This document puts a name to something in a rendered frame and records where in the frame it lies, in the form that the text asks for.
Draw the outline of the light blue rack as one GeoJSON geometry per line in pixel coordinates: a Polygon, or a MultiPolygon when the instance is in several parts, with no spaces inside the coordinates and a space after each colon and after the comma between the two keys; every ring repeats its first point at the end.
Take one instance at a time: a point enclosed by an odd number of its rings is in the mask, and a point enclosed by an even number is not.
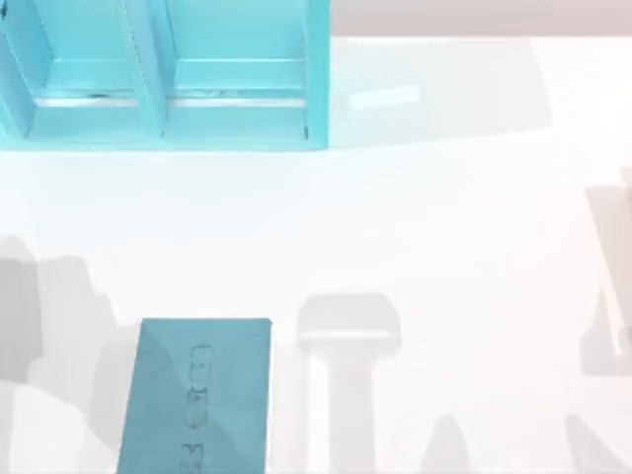
{"type": "Polygon", "coordinates": [[[329,144],[332,0],[0,0],[0,151],[329,144]]]}

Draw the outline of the teal book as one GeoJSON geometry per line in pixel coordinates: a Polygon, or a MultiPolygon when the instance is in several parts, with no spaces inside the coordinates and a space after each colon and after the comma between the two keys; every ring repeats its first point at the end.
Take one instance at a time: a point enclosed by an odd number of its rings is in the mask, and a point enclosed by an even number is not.
{"type": "Polygon", "coordinates": [[[145,319],[117,474],[265,474],[272,323],[145,319]]]}

